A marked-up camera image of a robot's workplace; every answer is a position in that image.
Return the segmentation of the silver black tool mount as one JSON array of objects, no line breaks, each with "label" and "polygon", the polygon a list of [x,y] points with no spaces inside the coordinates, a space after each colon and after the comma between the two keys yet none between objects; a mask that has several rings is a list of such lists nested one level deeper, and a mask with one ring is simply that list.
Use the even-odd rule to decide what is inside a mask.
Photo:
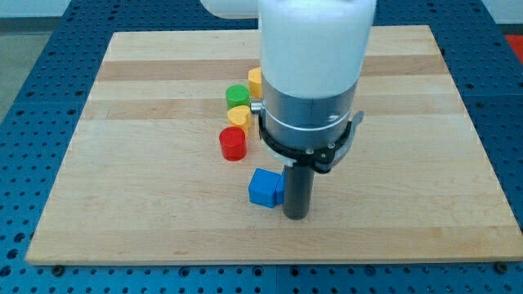
[{"label": "silver black tool mount", "polygon": [[259,136],[268,150],[290,167],[330,172],[348,153],[364,113],[351,114],[356,85],[336,95],[287,95],[265,79],[258,114]]}]

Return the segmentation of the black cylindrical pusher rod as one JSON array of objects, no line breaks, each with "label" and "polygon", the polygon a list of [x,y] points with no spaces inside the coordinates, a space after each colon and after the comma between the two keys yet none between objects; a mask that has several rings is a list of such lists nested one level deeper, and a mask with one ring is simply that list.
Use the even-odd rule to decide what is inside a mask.
[{"label": "black cylindrical pusher rod", "polygon": [[301,220],[309,212],[315,172],[309,167],[294,165],[284,168],[283,211],[291,220]]}]

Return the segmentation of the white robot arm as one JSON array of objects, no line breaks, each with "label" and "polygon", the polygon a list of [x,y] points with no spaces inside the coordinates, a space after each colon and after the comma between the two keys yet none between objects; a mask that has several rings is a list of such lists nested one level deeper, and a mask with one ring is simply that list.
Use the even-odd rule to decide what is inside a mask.
[{"label": "white robot arm", "polygon": [[348,153],[364,112],[353,113],[375,0],[201,0],[216,17],[256,19],[259,136],[284,164],[283,211],[306,217],[316,173]]}]

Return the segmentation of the yellow block behind arm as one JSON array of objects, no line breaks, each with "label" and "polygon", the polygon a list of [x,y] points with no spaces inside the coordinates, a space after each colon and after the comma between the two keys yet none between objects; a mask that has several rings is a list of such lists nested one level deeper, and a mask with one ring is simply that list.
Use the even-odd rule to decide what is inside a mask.
[{"label": "yellow block behind arm", "polygon": [[260,67],[248,71],[248,89],[254,98],[262,98],[262,70]]}]

